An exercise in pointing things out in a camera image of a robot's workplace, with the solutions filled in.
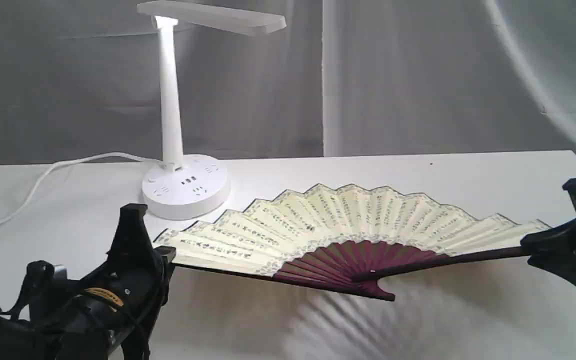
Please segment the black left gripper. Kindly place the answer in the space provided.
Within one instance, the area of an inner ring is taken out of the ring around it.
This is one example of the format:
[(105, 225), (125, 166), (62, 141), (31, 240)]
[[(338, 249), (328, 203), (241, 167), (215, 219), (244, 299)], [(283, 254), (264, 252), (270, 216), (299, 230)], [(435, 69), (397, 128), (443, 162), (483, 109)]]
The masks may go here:
[(48, 319), (31, 322), (46, 341), (48, 360), (107, 360), (116, 350), (125, 360), (150, 358), (175, 251), (153, 248), (146, 211), (142, 203), (124, 205), (105, 261), (70, 279), (70, 298)]

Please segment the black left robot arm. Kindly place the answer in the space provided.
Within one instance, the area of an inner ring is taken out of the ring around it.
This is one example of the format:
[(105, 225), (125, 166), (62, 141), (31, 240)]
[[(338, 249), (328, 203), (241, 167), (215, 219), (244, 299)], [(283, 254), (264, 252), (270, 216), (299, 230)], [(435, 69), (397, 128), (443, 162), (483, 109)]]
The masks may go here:
[(0, 308), (0, 360), (148, 360), (150, 337), (169, 298), (176, 249), (153, 247), (147, 207), (128, 203), (106, 260), (75, 280), (36, 260), (10, 310)]

